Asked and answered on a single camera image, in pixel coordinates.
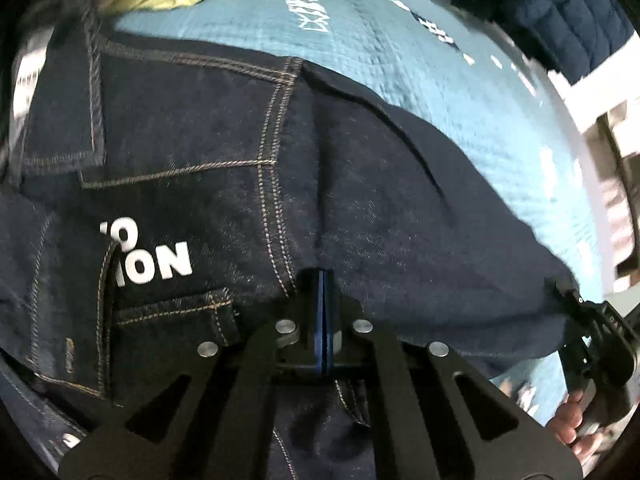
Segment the person's right hand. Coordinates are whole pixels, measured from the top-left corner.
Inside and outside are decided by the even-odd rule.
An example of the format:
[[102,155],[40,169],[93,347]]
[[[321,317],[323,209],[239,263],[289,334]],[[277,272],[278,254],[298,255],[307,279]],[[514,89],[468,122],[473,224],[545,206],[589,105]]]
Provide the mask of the person's right hand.
[[603,442],[603,434],[597,430],[593,434],[579,437],[577,430],[584,419],[584,410],[580,402],[585,393],[576,390],[570,393],[558,407],[552,419],[546,423],[546,428],[556,440],[569,446],[582,466],[596,454]]

